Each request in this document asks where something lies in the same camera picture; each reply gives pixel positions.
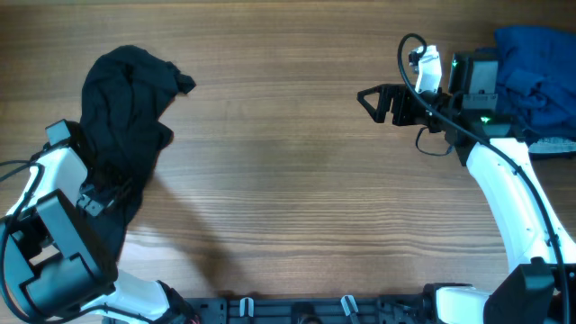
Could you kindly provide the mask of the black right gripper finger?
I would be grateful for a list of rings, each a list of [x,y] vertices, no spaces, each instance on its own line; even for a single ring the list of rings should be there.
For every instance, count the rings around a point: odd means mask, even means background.
[[[387,113],[391,109],[392,98],[387,94],[381,94],[378,98],[376,106],[372,106],[365,99],[365,96],[360,94],[357,101],[365,108],[370,117],[376,123],[384,123]]]
[[[394,85],[382,84],[370,87],[365,90],[361,90],[357,93],[357,100],[362,101],[368,95],[375,95],[375,94],[383,95],[386,98],[392,98],[394,96]]]

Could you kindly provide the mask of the black t-shirt with white logo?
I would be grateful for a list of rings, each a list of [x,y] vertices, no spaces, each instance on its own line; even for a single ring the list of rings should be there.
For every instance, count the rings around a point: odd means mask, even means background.
[[[120,256],[127,226],[141,206],[158,155],[174,136],[159,117],[177,95],[195,87],[192,77],[172,62],[133,45],[102,55],[87,74],[82,132],[95,154],[96,169],[122,178],[103,194],[127,191],[111,211],[90,220],[114,258]]]

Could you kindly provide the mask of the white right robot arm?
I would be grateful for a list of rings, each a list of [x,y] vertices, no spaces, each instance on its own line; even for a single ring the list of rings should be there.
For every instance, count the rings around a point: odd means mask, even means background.
[[[444,133],[490,206],[509,270],[493,292],[429,285],[422,317],[435,323],[573,323],[575,243],[539,184],[518,123],[496,111],[499,62],[486,53],[454,54],[446,92],[435,48],[412,51],[409,63],[416,83],[377,85],[360,91],[357,101],[376,123],[391,117],[395,126]]]

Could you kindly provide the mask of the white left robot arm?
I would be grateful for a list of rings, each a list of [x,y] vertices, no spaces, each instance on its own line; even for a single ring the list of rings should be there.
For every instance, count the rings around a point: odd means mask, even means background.
[[[120,271],[90,222],[105,211],[88,181],[113,188],[115,205],[128,181],[105,179],[78,123],[46,129],[43,149],[20,164],[31,175],[1,219],[1,295],[26,323],[67,323],[88,314],[105,323],[198,323],[200,315],[175,289]]]

